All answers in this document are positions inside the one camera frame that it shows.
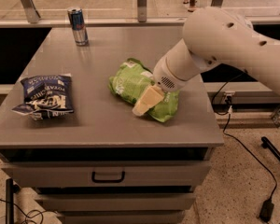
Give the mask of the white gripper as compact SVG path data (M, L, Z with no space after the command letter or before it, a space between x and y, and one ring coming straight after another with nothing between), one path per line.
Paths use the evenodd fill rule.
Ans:
M162 57L154 67L153 78L159 87L153 85L145 89L133 107L133 113L136 116L143 116L150 108L161 102L164 91L178 91L186 85L186 81L177 78L170 71L165 57Z

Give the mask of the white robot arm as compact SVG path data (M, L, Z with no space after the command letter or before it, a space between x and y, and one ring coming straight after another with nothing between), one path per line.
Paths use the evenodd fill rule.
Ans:
M144 115L190 79L224 63L240 69L280 95L280 40L257 33L242 16L218 7L199 8L184 23L181 40L153 70L154 84L133 108Z

